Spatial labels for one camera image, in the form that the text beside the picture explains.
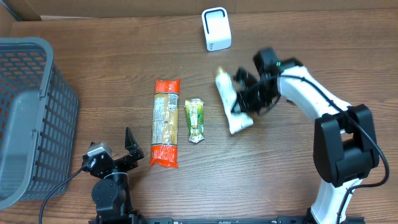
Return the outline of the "white tube gold cap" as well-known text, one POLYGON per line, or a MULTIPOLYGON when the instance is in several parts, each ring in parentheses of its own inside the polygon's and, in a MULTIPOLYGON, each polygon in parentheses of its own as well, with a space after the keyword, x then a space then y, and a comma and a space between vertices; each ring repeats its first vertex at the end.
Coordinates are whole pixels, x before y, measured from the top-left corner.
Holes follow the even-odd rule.
POLYGON ((246 113, 231 112, 233 105, 236 102, 237 95, 230 75, 222 67, 218 67, 216 69, 215 83, 223 103, 224 113, 228 120, 230 133, 236 134, 237 132, 253 125, 254 121, 246 113))

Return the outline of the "orange spaghetti pack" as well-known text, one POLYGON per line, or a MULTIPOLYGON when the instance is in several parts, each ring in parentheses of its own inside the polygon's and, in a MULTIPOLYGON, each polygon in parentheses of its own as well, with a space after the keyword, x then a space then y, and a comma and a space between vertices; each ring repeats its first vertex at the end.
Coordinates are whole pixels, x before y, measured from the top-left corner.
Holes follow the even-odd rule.
POLYGON ((177 168, 180 80, 156 80, 150 165, 177 168))

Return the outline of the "green snack pouch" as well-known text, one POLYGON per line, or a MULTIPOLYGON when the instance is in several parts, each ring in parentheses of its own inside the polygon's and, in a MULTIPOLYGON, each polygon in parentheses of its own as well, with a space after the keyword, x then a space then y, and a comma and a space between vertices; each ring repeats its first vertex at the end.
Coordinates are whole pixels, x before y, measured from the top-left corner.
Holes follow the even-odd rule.
POLYGON ((199 143, 204 140, 204 102, 199 98, 185 100, 188 140, 199 143))

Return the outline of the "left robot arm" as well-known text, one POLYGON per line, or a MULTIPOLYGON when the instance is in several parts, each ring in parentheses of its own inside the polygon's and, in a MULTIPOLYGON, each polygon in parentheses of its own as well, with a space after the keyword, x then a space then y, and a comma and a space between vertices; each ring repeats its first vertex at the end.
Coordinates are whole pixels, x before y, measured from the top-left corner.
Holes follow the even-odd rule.
POLYGON ((130 128, 126 128, 124 145, 128 154, 119 159, 112 158, 112 150, 104 142, 91 143, 83 156, 83 171, 99 178, 91 191, 97 212, 93 223, 144 223, 143 216, 133 209, 127 173, 138 167, 144 153, 130 128))

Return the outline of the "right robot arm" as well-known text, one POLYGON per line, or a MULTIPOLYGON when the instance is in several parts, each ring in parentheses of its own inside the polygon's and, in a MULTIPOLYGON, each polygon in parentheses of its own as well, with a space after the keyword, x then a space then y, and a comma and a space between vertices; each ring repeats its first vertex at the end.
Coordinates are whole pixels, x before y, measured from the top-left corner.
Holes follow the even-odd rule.
POLYGON ((339 99, 316 81, 302 62, 279 60, 272 48, 258 51, 253 62, 259 76, 238 68, 233 79, 240 82, 242 90, 230 111, 260 113, 285 97, 314 124, 313 161, 321 184, 303 222, 364 223, 363 217, 347 217, 346 209, 354 191, 366 187, 363 180, 383 158, 371 110, 339 99))

